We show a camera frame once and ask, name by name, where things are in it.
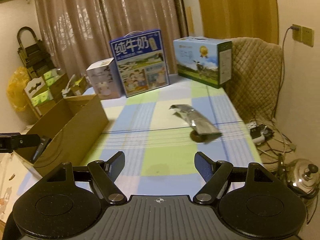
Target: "cardboard box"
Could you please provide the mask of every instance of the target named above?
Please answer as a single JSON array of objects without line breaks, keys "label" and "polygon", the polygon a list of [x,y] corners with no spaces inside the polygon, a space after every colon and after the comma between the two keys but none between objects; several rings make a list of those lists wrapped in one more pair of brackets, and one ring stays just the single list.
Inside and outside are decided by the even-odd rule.
[{"label": "cardboard box", "polygon": [[231,79],[232,42],[205,37],[173,41],[178,74],[219,88]]},{"label": "cardboard box", "polygon": [[128,35],[110,45],[127,97],[169,85],[160,30]]},{"label": "cardboard box", "polygon": [[62,90],[66,88],[68,85],[69,78],[67,74],[63,74],[61,77],[58,78],[56,82],[54,82],[50,87],[49,90],[56,102],[63,98]]},{"label": "cardboard box", "polygon": [[39,111],[42,115],[45,115],[51,108],[53,108],[57,103],[54,100],[47,101],[38,106]]},{"label": "cardboard box", "polygon": [[70,88],[74,95],[82,95],[88,87],[87,79],[85,77],[80,78],[75,82],[75,84]]},{"label": "cardboard box", "polygon": [[93,63],[87,68],[91,85],[101,100],[120,98],[122,85],[113,58]]},{"label": "cardboard box", "polygon": [[97,95],[64,98],[27,132],[52,138],[40,157],[32,161],[36,147],[16,152],[42,176],[61,162],[77,166],[107,124],[108,119]]}]

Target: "kettle lid knob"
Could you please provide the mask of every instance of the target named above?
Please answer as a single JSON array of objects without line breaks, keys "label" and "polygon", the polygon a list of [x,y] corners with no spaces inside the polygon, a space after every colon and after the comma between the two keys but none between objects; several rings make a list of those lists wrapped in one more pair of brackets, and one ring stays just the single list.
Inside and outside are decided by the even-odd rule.
[{"label": "kettle lid knob", "polygon": [[309,165],[308,165],[308,169],[309,169],[309,171],[310,171],[310,173],[317,173],[318,172],[318,166],[316,166],[316,165],[314,165],[314,164],[312,164],[312,163],[310,163]]}]

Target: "box handle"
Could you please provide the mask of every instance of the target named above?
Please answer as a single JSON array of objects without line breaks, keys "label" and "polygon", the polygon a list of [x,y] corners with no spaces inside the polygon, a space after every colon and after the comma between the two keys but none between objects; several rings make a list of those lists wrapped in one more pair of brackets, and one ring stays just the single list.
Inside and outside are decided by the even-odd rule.
[{"label": "box handle", "polygon": [[192,38],[192,40],[209,41],[209,39],[205,38],[205,37],[203,37],[203,38]]},{"label": "box handle", "polygon": [[26,49],[24,48],[24,46],[23,46],[23,44],[22,44],[22,41],[21,41],[21,34],[22,34],[22,32],[24,32],[24,31],[29,31],[29,32],[31,32],[31,34],[32,34],[34,40],[36,41],[36,43],[38,42],[38,38],[37,38],[35,32],[33,31],[33,29],[31,29],[31,28],[28,27],[28,26],[24,26],[24,27],[22,27],[22,28],[18,31],[18,34],[17,34],[18,43],[19,43],[20,47],[22,48],[23,52],[25,53],[25,55],[27,55]]},{"label": "box handle", "polygon": [[138,34],[138,33],[142,33],[142,31],[133,31],[133,32],[130,32],[130,33],[126,34],[124,37],[132,36],[132,35],[135,35],[135,34]]}]

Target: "tissue box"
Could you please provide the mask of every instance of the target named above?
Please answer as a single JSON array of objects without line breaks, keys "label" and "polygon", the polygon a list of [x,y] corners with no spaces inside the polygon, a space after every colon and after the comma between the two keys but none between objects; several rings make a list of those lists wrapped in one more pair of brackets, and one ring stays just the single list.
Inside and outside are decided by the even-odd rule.
[{"label": "tissue box", "polygon": [[52,77],[49,78],[45,81],[45,83],[47,84],[48,87],[52,86],[58,79],[60,78],[60,76],[56,76],[56,77]]},{"label": "tissue box", "polygon": [[52,69],[52,70],[50,70],[50,71],[48,71],[48,72],[43,74],[44,80],[48,80],[48,79],[56,77],[56,76],[58,76],[56,68],[54,68],[54,69]]},{"label": "tissue box", "polygon": [[232,42],[205,37],[173,41],[178,74],[219,88],[231,79]]},{"label": "tissue box", "polygon": [[39,106],[40,104],[43,104],[45,102],[48,102],[50,100],[53,100],[53,97],[49,90],[35,96],[34,98],[31,98],[31,103],[34,107]]},{"label": "tissue box", "polygon": [[120,98],[122,85],[113,58],[93,63],[87,69],[91,85],[101,100]]},{"label": "tissue box", "polygon": [[160,30],[110,42],[127,97],[169,85]]}]

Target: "yellow plastic bag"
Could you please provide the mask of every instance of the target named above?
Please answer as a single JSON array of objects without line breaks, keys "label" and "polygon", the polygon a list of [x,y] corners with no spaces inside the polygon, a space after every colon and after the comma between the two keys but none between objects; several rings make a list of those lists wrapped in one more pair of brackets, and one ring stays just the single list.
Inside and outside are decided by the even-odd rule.
[{"label": "yellow plastic bag", "polygon": [[23,91],[30,80],[27,69],[19,67],[8,82],[7,98],[9,99],[12,108],[17,112],[24,111],[28,106]]}]

